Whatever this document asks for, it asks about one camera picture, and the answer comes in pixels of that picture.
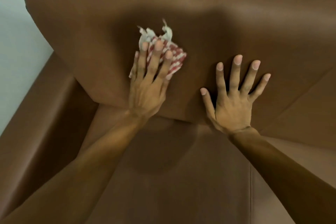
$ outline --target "checkered cloth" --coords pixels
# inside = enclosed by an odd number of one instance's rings
[[[142,46],[142,43],[148,42],[149,47],[148,47],[148,56],[147,56],[147,67],[149,65],[149,62],[151,60],[153,50],[154,50],[154,45],[157,40],[161,40],[163,42],[163,49],[162,49],[162,54],[160,57],[160,63],[159,67],[162,65],[164,56],[166,51],[170,50],[173,53],[173,58],[172,62],[170,65],[170,69],[167,75],[172,75],[173,73],[177,72],[181,67],[183,60],[186,58],[187,53],[185,53],[182,48],[179,48],[175,43],[171,41],[173,37],[173,31],[170,29],[170,27],[167,26],[166,22],[164,21],[165,25],[162,27],[162,30],[165,32],[164,35],[156,36],[154,31],[151,30],[150,28],[147,28],[144,30],[143,28],[140,28],[140,33],[141,37],[139,40],[139,49]]]

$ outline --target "white wall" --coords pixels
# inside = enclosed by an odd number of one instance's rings
[[[0,134],[51,53],[24,0],[0,0]]]
[[[0,0],[0,134],[51,52],[24,1]]]

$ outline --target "person's right hand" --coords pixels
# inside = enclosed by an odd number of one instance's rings
[[[218,96],[216,109],[212,104],[208,90],[206,88],[201,88],[207,116],[216,129],[229,134],[233,134],[251,126],[252,104],[257,97],[262,94],[271,77],[271,74],[265,74],[257,88],[249,94],[260,65],[260,60],[255,60],[250,65],[250,69],[241,89],[238,90],[242,58],[242,55],[237,55],[233,59],[230,75],[230,89],[228,92],[226,92],[225,87],[223,63],[219,62],[217,64],[216,82]]]

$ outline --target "person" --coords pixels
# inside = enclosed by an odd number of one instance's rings
[[[124,117],[1,224],[74,224],[83,223],[88,218],[126,147],[166,99],[172,53],[165,53],[165,60],[157,73],[163,44],[160,41],[156,43],[148,69],[147,49],[148,43],[144,43],[140,52],[136,52],[129,109]],[[336,223],[336,190],[277,150],[251,127],[253,102],[262,94],[271,75],[265,74],[257,88],[249,93],[260,65],[260,61],[255,60],[239,89],[241,62],[241,55],[234,57],[228,88],[223,63],[217,64],[216,107],[207,89],[200,89],[208,118],[251,162],[297,224]]]

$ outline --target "forearm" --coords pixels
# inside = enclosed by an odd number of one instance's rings
[[[336,189],[245,129],[230,136],[297,223],[336,223]]]
[[[83,223],[144,121],[129,114],[54,176],[3,223]]]

